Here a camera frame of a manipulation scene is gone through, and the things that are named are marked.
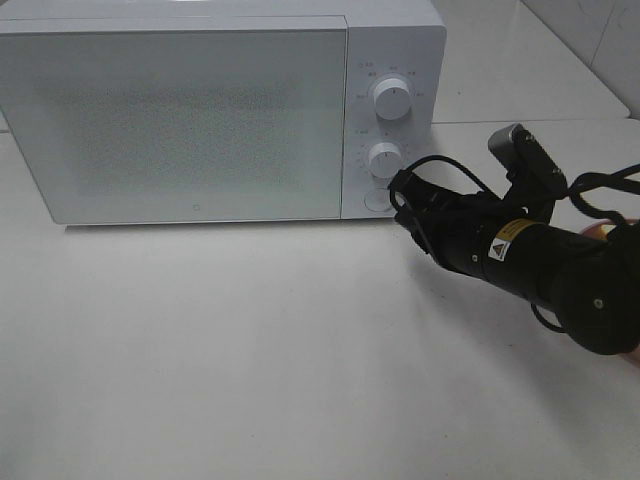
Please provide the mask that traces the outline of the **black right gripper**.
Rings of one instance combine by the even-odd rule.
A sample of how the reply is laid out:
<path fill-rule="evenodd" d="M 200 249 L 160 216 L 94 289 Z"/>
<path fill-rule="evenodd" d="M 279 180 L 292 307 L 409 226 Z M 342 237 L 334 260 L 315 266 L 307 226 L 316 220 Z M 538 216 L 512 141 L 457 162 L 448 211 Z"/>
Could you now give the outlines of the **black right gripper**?
<path fill-rule="evenodd" d="M 412 170 L 401 169 L 387 186 L 390 204 L 399 206 L 394 221 L 436 264 L 467 273 L 467 266 L 460 268 L 454 261 L 463 253 L 464 235 L 472 230 L 472 212 L 492 203 L 493 194 L 461 194 L 413 176 Z"/>

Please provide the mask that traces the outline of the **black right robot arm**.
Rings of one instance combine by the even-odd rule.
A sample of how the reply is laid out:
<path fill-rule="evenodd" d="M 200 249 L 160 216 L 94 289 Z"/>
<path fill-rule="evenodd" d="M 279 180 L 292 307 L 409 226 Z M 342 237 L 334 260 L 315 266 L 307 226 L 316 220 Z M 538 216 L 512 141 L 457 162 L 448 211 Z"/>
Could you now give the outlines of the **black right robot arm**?
<path fill-rule="evenodd" d="M 639 346 L 639 226 L 605 214 L 551 168 L 507 171 L 504 197 L 486 187 L 460 194 L 399 171 L 389 185 L 396 222 L 445 270 L 485 281 L 526 300 L 546 328 L 593 353 Z M 557 200 L 569 198 L 613 230 L 595 239 L 553 227 Z"/>

